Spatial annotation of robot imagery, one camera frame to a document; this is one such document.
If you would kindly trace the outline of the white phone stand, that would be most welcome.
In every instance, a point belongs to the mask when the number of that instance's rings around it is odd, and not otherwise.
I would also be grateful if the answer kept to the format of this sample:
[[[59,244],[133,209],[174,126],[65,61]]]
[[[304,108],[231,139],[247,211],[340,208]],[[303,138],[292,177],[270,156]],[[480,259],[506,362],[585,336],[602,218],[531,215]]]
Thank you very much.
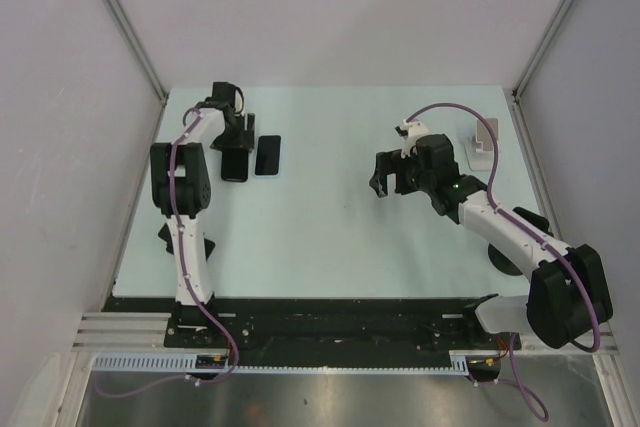
[[[467,163],[473,172],[488,172],[494,162],[494,142],[500,138],[500,124],[497,118],[477,120],[475,130],[463,143]]]

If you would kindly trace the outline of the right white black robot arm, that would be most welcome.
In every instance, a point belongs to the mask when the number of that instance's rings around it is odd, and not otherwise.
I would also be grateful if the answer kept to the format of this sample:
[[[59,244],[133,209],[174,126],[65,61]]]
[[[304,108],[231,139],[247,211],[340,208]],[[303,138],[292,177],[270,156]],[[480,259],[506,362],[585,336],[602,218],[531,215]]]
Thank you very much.
[[[529,283],[525,296],[490,295],[475,307],[461,323],[469,346],[484,348],[498,333],[531,333],[554,349],[599,350],[600,326],[613,308],[595,249],[571,247],[550,235],[540,216],[499,205],[488,185],[460,172],[444,134],[422,136],[407,152],[377,153],[369,185],[378,197],[387,196],[390,176],[396,193],[426,194],[439,215],[482,237]]]

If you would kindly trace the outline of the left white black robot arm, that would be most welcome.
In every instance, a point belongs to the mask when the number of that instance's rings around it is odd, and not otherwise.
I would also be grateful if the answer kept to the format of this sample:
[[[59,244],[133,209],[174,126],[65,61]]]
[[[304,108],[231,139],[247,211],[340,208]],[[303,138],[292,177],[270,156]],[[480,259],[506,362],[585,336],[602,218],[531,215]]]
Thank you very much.
[[[240,87],[215,82],[211,95],[183,114],[182,125],[174,141],[156,142],[150,148],[151,195],[165,218],[164,239],[175,259],[175,301],[199,308],[214,294],[207,261],[215,243],[205,237],[203,228],[212,200],[207,153],[221,154],[223,181],[247,181],[255,115],[245,111]]]

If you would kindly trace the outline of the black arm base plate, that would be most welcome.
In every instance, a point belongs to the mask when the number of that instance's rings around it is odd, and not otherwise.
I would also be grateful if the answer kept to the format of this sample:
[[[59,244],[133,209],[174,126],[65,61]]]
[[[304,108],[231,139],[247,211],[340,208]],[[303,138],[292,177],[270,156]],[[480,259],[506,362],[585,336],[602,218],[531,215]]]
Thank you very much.
[[[219,298],[204,310],[168,298],[108,298],[106,313],[167,315],[164,347],[227,358],[218,374],[188,374],[210,383],[249,361],[340,366],[415,366],[445,353],[496,357],[497,371],[515,333],[485,332],[476,299],[249,299]]]

